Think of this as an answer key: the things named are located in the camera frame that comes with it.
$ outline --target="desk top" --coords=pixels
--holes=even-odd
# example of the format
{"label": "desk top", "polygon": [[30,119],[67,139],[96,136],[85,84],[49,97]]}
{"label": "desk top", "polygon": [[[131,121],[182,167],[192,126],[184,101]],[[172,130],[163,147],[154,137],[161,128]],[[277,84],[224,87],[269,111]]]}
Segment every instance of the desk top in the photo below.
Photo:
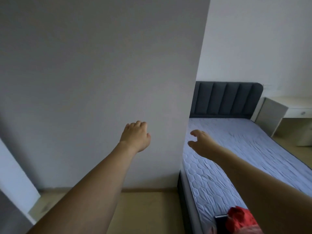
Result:
{"label": "desk top", "polygon": [[312,97],[267,97],[288,108],[312,108]]}

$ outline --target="hand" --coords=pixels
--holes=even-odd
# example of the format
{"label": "hand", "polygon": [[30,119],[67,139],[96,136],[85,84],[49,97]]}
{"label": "hand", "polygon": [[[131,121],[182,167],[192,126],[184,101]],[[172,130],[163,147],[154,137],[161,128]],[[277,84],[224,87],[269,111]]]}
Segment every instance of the hand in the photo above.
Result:
{"label": "hand", "polygon": [[146,149],[151,142],[151,135],[147,132],[147,123],[137,121],[136,123],[127,124],[120,138],[120,143],[125,143],[141,152]]}
{"label": "hand", "polygon": [[214,160],[214,155],[222,150],[222,146],[201,130],[193,130],[191,135],[197,137],[197,141],[189,141],[188,145],[202,157]]}

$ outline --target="upholstered headboard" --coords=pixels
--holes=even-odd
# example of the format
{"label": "upholstered headboard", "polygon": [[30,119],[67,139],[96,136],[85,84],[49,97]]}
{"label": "upholstered headboard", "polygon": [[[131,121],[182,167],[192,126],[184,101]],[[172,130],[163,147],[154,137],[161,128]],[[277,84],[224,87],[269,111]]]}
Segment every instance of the upholstered headboard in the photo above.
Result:
{"label": "upholstered headboard", "polygon": [[259,83],[197,81],[190,118],[250,119],[262,91]]}

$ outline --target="person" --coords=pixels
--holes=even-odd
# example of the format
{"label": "person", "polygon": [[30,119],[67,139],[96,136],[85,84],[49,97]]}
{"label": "person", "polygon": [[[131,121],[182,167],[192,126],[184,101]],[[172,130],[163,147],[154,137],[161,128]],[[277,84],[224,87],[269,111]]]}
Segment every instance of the person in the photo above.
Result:
{"label": "person", "polygon": [[[265,234],[311,233],[312,198],[271,177],[194,130],[188,145],[227,174]],[[78,182],[28,234],[106,233],[132,159],[151,142],[147,123],[127,124],[114,150]]]}

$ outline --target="mattress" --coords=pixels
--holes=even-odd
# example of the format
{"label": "mattress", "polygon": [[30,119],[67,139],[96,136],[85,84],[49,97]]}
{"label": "mattress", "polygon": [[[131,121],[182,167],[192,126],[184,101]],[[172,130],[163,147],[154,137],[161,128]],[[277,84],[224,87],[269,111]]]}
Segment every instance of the mattress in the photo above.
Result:
{"label": "mattress", "polygon": [[312,170],[252,121],[241,118],[190,118],[183,165],[203,233],[215,226],[214,216],[225,214],[236,205],[247,207],[223,170],[187,145],[189,140],[196,141],[190,135],[196,129],[209,133],[220,145],[251,165],[312,197]]}

